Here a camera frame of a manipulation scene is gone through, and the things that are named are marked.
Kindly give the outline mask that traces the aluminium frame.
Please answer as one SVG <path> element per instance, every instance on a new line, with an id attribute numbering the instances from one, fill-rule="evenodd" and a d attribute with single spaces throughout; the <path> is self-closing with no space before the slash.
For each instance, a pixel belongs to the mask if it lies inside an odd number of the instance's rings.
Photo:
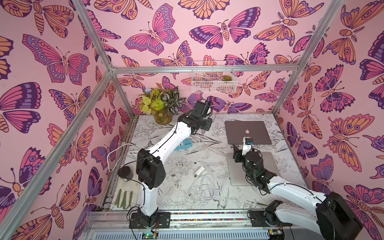
<path id="1" fill-rule="evenodd" d="M 35 153 L 45 158 L 24 191 L 16 196 L 15 203 L 9 208 L 1 209 L 1 239 L 3 240 L 9 240 L 13 236 L 46 182 L 59 177 L 56 174 L 56 167 L 59 165 L 62 155 L 88 119 L 90 112 L 108 84 L 112 83 L 116 86 L 119 101 L 127 110 L 130 110 L 128 100 L 116 77 L 117 74 L 128 73 L 129 69 L 115 68 L 111 64 L 83 2 L 74 1 L 74 5 L 76 10 L 74 12 L 67 11 L 67 18 L 81 19 L 79 30 L 71 32 L 65 38 L 56 35 L 51 37 L 59 45 L 71 47 L 78 53 L 81 42 L 80 36 L 83 30 L 86 30 L 99 54 L 105 72 L 99 82 L 94 81 L 92 74 L 86 72 L 81 74 L 79 89 L 91 86 L 91 94 L 76 114 L 75 119 L 65 129 L 59 142 L 55 146 L 47 148 L 43 148 L 39 142 L 38 135 L 41 129 L 35 128 L 35 125 L 45 124 L 55 117 L 45 104 L 45 91 L 51 84 L 51 80 L 45 72 L 35 68 L 33 60 L 28 59 L 20 52 L 22 33 L 29 32 L 30 26 L 11 23 L 7 14 L 1 14 L 1 63 L 8 67 L 8 70 L 1 72 L 1 93 L 11 92 L 13 97 L 20 97 L 22 86 L 28 84 L 28 95 L 32 99 L 29 108 L 17 109 L 17 113 L 26 120 L 30 120 L 31 124 L 22 127 L 21 130 L 11 130 L 7 134 L 1 133 L 1 172 L 5 171 L 6 166 L 11 166 L 22 157 L 23 149 L 26 146 L 32 147 Z"/>

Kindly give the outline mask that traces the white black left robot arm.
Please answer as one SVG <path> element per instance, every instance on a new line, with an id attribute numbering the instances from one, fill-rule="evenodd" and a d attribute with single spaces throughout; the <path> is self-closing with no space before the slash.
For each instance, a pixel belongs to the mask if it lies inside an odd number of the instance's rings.
<path id="1" fill-rule="evenodd" d="M 159 186 L 166 178 L 166 160 L 176 147 L 198 130 L 210 129 L 212 113 L 210 101 L 197 101 L 192 110 L 178 117 L 175 126 L 157 144 L 149 149 L 139 150 L 136 174 L 144 186 L 140 204 L 140 214 L 143 218 L 154 218 L 158 211 L 157 195 Z"/>

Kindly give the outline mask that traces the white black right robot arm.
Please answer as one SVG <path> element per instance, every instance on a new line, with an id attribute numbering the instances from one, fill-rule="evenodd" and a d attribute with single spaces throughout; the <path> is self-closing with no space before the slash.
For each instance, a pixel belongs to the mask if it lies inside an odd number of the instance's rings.
<path id="1" fill-rule="evenodd" d="M 268 171 L 261 151 L 254 149 L 251 143 L 244 144 L 242 149 L 233 146 L 233 160 L 242 165 L 247 183 L 260 192 L 296 204 L 290 207 L 282 201 L 270 203 L 264 213 L 268 225 L 297 225 L 326 240 L 354 240 L 361 232 L 362 222 L 339 194 L 315 192 Z"/>

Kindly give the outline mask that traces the black cylindrical speaker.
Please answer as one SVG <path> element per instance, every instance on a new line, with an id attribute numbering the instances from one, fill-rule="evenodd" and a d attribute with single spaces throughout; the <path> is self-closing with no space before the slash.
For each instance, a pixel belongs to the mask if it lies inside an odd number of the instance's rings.
<path id="1" fill-rule="evenodd" d="M 134 177 L 134 172 L 132 171 L 130 166 L 123 166 L 118 170 L 118 176 L 128 182 L 131 181 Z"/>

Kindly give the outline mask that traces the silver laptop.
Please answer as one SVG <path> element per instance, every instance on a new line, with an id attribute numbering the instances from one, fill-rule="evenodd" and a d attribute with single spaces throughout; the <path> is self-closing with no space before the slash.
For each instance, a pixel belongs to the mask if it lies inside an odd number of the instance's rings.
<path id="1" fill-rule="evenodd" d="M 271 152 L 262 152 L 263 160 L 264 160 L 264 167 L 268 171 L 277 174 L 280 176 L 280 171 L 277 167 L 277 164 L 275 162 L 275 159 Z M 248 183 L 246 180 L 246 172 L 243 170 L 242 163 L 236 163 L 233 159 L 233 154 L 228 153 L 226 154 L 227 157 L 227 164 L 229 169 L 229 178 L 231 181 L 231 185 L 238 187 L 238 186 L 251 186 L 252 184 Z"/>

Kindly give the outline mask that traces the dark grey laptop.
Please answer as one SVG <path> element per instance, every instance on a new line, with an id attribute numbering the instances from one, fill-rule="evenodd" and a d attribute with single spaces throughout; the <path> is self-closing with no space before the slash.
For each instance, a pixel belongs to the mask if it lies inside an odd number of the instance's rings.
<path id="1" fill-rule="evenodd" d="M 254 145 L 271 145 L 272 141 L 263 121 L 225 121 L 229 145 L 242 145 L 243 138 L 251 138 Z"/>

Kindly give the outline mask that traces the teal power strip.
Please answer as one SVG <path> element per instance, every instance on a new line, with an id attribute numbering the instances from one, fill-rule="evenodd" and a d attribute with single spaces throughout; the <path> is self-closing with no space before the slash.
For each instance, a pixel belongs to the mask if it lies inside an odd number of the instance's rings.
<path id="1" fill-rule="evenodd" d="M 193 141 L 191 139 L 185 139 L 175 148 L 175 151 L 189 149 L 192 146 L 193 146 Z"/>

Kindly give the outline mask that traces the glass vase with plants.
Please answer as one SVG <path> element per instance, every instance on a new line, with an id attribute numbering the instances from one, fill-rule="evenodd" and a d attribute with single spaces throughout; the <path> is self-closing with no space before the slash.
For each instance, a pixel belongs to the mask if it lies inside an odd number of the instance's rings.
<path id="1" fill-rule="evenodd" d="M 186 101 L 180 96 L 178 87 L 170 89 L 151 88 L 145 89 L 136 102 L 135 110 L 145 115 L 152 115 L 159 125 L 169 124 L 174 115 Z"/>

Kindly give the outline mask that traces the small green succulent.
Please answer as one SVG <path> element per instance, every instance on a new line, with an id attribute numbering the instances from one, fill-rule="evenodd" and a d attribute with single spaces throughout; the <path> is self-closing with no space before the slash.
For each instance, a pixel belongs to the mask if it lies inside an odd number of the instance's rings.
<path id="1" fill-rule="evenodd" d="M 233 80 L 232 76 L 229 76 L 229 75 L 225 75 L 222 77 L 222 81 L 224 82 L 230 82 L 232 80 Z"/>

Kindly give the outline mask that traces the white laptop charger brick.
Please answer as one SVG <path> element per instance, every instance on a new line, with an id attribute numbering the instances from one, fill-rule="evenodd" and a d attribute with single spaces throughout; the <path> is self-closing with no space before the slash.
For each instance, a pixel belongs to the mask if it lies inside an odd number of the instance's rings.
<path id="1" fill-rule="evenodd" d="M 204 167 L 200 167 L 194 174 L 194 177 L 197 178 L 199 177 L 203 172 L 205 171 Z"/>

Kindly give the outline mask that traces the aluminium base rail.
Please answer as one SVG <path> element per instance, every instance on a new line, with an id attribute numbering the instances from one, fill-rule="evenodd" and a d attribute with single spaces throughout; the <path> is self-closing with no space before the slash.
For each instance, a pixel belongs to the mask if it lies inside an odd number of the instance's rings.
<path id="1" fill-rule="evenodd" d="M 270 226 L 264 210 L 161 212 L 153 227 L 129 220 L 127 212 L 93 212 L 81 240 L 321 240 L 304 227 L 277 222 Z"/>

